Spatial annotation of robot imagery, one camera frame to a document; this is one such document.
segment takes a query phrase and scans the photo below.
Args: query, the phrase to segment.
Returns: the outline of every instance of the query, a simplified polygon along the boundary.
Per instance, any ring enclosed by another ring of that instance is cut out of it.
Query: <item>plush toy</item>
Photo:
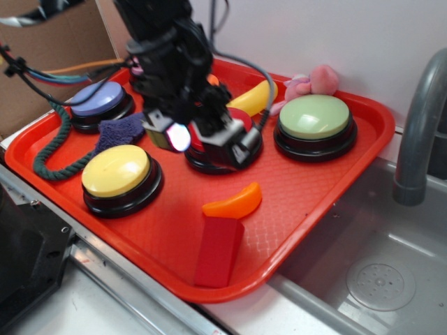
[[[286,93],[284,101],[275,103],[270,110],[271,115],[278,115],[287,102],[307,94],[333,95],[338,90],[338,76],[328,65],[317,66],[307,77],[295,75],[291,80],[284,82]]]

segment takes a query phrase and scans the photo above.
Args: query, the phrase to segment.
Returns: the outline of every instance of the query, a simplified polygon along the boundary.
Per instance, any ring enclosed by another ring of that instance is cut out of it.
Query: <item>toy banana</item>
[[[274,99],[278,94],[278,86],[274,84]],[[267,80],[262,81],[253,89],[243,93],[241,96],[230,101],[226,107],[243,110],[250,117],[262,112],[267,107],[270,85]]]
[[[253,182],[226,200],[209,202],[202,206],[206,216],[216,218],[243,218],[254,211],[262,200],[261,187]]]

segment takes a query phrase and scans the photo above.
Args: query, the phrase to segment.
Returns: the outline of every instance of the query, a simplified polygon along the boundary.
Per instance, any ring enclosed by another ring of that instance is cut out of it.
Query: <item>white wall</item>
[[[208,30],[210,0],[190,1]],[[217,46],[282,75],[329,64],[341,90],[383,103],[403,126],[426,63],[447,47],[446,15],[446,0],[230,0]],[[128,37],[113,38],[119,49]]]

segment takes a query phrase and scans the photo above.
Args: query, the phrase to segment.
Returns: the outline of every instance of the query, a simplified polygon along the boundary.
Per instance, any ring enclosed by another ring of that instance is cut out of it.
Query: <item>purple sponge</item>
[[[99,124],[99,140],[91,157],[117,145],[135,144],[145,133],[143,113],[135,113],[118,120],[103,120]]]

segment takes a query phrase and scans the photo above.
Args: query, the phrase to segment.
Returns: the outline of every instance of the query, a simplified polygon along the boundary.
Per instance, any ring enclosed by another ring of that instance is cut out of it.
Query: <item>sink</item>
[[[446,333],[447,183],[429,177],[424,203],[405,207],[394,171],[376,159],[270,282],[316,302],[343,334]]]

